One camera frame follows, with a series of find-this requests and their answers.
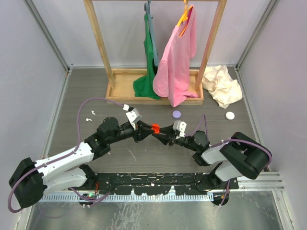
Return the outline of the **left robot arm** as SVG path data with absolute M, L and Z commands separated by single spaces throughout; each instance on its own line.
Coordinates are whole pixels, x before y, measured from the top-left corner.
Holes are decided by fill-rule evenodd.
M 85 190 L 97 184 L 95 172 L 88 166 L 110 152 L 110 145 L 128 138 L 139 142 L 155 134 L 159 130 L 156 125 L 149 125 L 141 120 L 133 119 L 122 125 L 114 117 L 103 120 L 96 132 L 79 142 L 76 147 L 50 158 L 37 161 L 23 159 L 9 180 L 11 191 L 8 208 L 12 208 L 15 197 L 21 209 L 36 204 L 44 195 L 62 189 L 83 187 Z

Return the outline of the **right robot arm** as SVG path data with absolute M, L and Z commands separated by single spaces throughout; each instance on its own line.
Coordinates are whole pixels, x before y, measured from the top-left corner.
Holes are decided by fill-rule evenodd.
M 272 161 L 271 152 L 241 132 L 236 132 L 230 139 L 211 145 L 204 131 L 196 131 L 190 136 L 181 136 L 172 126 L 154 133 L 164 145 L 174 144 L 194 151 L 193 159 L 199 166 L 208 167 L 217 163 L 212 171 L 211 185 L 220 189 L 227 181 L 244 176 L 255 180 L 260 172 Z

